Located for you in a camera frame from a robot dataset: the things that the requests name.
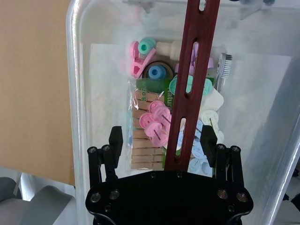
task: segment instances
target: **white bottle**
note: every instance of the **white bottle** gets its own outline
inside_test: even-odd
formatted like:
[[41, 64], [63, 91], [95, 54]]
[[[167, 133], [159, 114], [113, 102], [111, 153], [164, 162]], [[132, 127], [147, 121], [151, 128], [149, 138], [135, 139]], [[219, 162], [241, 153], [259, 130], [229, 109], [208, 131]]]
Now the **white bottle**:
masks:
[[181, 44], [181, 41], [173, 41], [172, 43], [157, 42], [156, 54], [170, 56], [170, 59], [179, 61]]

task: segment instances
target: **clear plastic bin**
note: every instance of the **clear plastic bin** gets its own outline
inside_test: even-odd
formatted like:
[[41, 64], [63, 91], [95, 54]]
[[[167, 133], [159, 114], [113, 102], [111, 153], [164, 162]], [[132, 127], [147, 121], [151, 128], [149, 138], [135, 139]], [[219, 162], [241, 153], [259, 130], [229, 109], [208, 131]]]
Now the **clear plastic bin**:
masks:
[[[79, 224], [92, 222], [85, 208], [86, 150], [106, 144], [112, 126], [121, 125], [124, 140], [128, 137], [131, 41], [182, 38], [186, 1], [128, 2], [73, 0], [67, 15]], [[254, 200], [253, 211], [242, 218], [246, 225], [272, 223], [299, 158], [300, 3], [265, 2], [222, 0], [213, 40], [214, 48], [233, 55], [219, 126], [224, 144], [242, 149], [245, 187]], [[129, 175], [124, 154], [119, 177]]]

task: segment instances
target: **white toothbrush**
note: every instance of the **white toothbrush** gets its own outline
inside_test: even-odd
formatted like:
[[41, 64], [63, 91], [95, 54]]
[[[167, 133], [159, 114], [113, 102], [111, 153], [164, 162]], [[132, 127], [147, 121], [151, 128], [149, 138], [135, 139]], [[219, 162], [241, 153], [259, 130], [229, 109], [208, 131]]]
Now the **white toothbrush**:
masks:
[[217, 80], [216, 80], [216, 89], [220, 92], [221, 90], [221, 81], [229, 77], [231, 64], [233, 56], [221, 53], [219, 57], [219, 62], [217, 64]]

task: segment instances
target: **screw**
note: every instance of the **screw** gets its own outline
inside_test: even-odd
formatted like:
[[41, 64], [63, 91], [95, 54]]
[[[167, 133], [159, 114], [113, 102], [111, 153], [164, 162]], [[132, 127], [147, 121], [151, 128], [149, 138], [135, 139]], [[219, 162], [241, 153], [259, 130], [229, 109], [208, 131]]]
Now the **screw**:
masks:
[[225, 147], [223, 145], [221, 145], [221, 144], [218, 145], [217, 148], [220, 149], [220, 150], [224, 150], [225, 149]]
[[156, 173], [155, 173], [155, 172], [152, 172], [152, 173], [150, 174], [150, 177], [151, 177], [151, 178], [156, 178]]
[[120, 196], [120, 191], [118, 191], [117, 189], [114, 189], [109, 194], [109, 198], [112, 199], [112, 200], [117, 199], [119, 196]]
[[242, 203], [248, 202], [248, 198], [244, 193], [237, 193], [236, 198]]
[[109, 146], [105, 146], [105, 147], [103, 148], [103, 150], [104, 150], [104, 151], [108, 151], [108, 150], [109, 150]]
[[217, 195], [219, 196], [219, 198], [222, 198], [222, 199], [227, 199], [228, 198], [228, 194], [225, 190], [218, 190], [217, 191]]
[[233, 205], [229, 205], [227, 208], [228, 208], [229, 212], [234, 212], [234, 206]]
[[240, 151], [237, 147], [233, 147], [232, 150], [235, 152]]
[[100, 198], [101, 198], [101, 195], [98, 192], [96, 192], [96, 193], [92, 194], [92, 196], [90, 197], [90, 201], [92, 203], [96, 203], [96, 202], [99, 202]]
[[95, 151], [96, 151], [95, 148], [91, 148], [91, 149], [89, 150], [90, 153], [93, 153], [93, 152], [95, 152]]
[[177, 178], [182, 178], [182, 172], [177, 173]]
[[105, 212], [110, 212], [112, 210], [112, 206], [111, 205], [107, 205], [104, 207], [104, 211]]

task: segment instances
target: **white plastic item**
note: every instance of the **white plastic item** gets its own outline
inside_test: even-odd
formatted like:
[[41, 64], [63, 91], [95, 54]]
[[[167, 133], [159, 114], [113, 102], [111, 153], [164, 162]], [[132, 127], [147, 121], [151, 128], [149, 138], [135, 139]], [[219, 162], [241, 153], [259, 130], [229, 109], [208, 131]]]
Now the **white plastic item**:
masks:
[[[146, 11], [138, 5], [141, 1], [130, 1], [136, 5], [125, 2], [72, 0], [68, 10], [80, 225], [92, 224], [85, 208], [90, 189], [87, 149], [107, 144], [112, 126], [122, 126], [124, 140], [129, 137], [130, 43], [144, 37], [169, 43], [182, 39], [185, 0], [153, 1]], [[272, 224], [299, 158], [299, 21], [299, 0], [276, 0], [272, 6], [263, 0], [247, 0], [245, 5], [221, 0], [213, 46], [225, 50], [216, 52], [214, 63], [218, 64], [222, 52], [231, 54], [234, 61], [222, 89], [224, 104], [218, 111], [218, 124], [225, 135], [224, 144], [241, 148], [244, 183], [254, 200], [252, 212], [242, 217], [244, 225]], [[118, 177], [129, 174], [125, 149], [126, 145], [116, 170]]]
[[173, 41], [172, 43], [157, 42], [156, 54], [169, 56], [170, 59], [179, 61], [181, 44], [181, 41]]

